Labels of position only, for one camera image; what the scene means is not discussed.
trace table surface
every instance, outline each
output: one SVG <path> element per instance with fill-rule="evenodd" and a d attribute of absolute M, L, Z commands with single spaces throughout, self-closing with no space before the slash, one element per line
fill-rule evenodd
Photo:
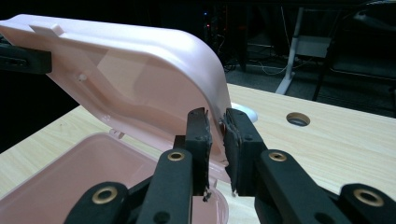
<path fill-rule="evenodd" d="M 255 127 L 268 148 L 289 152 L 317 184 L 334 193 L 348 183 L 362 183 L 396 199 L 396 119 L 324 105 L 289 96 L 228 85 L 232 102 L 254 109 Z M 299 112 L 308 126 L 287 122 Z M 92 133 L 108 126 L 79 106 L 0 154 L 0 197 Z M 125 136 L 123 141 L 159 157 L 161 152 Z M 259 223 L 253 198 L 233 197 L 228 183 L 218 189 L 230 207 L 229 223 Z"/>

